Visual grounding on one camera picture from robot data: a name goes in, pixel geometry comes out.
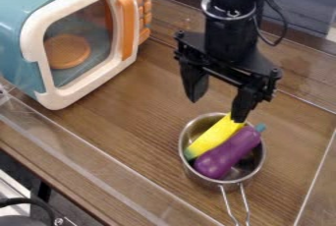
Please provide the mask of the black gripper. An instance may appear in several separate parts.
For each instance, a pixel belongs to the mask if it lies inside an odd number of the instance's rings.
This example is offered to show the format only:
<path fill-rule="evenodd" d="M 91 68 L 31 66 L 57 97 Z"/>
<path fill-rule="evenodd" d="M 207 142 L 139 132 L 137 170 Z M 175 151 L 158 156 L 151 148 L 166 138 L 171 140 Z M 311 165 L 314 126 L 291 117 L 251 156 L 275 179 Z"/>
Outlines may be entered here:
<path fill-rule="evenodd" d="M 206 30 L 178 31 L 175 58 L 181 64 L 181 75 L 189 99 L 197 103 L 210 88 L 210 78 L 217 77 L 238 87 L 231 108 L 231 119 L 245 123 L 259 102 L 271 100 L 282 70 L 266 58 L 258 42 L 281 44 L 262 33 L 265 7 L 275 11 L 282 8 L 275 0 L 253 0 L 234 8 L 218 6 L 203 0 Z"/>

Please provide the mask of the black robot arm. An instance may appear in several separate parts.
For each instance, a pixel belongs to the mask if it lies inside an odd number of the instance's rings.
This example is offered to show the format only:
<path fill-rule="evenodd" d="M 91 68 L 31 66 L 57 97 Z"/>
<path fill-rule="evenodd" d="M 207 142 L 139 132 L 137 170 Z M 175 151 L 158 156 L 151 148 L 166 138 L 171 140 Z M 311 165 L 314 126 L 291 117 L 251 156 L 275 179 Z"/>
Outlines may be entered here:
<path fill-rule="evenodd" d="M 263 10 L 274 0 L 203 0 L 206 30 L 178 31 L 175 58 L 186 94 L 197 102 L 210 88 L 210 77 L 238 87 L 231 119 L 242 123 L 258 104 L 274 98 L 282 69 L 259 51 Z"/>

